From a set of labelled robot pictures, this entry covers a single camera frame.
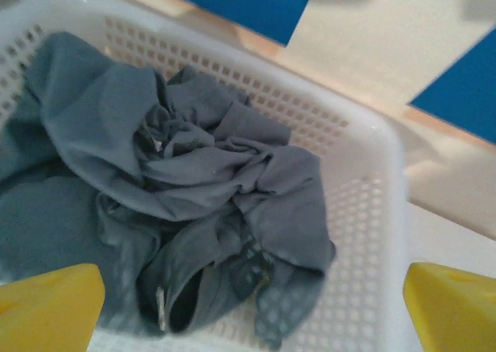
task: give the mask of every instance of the crumpled fabric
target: crumpled fabric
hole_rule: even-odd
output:
[[[0,143],[0,275],[98,265],[101,326],[189,333],[256,293],[274,349],[311,312],[336,254],[319,159],[241,91],[169,81],[69,33],[26,70]]]

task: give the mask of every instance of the white plastic basket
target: white plastic basket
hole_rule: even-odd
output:
[[[43,36],[66,30],[116,60],[170,77],[185,64],[250,93],[322,158],[329,231],[338,249],[312,317],[283,351],[399,352],[408,314],[401,145],[379,116],[318,85],[123,0],[22,0],[0,12],[0,126],[15,110],[22,70]],[[138,340],[97,330],[89,350],[258,351],[248,302],[193,336]]]

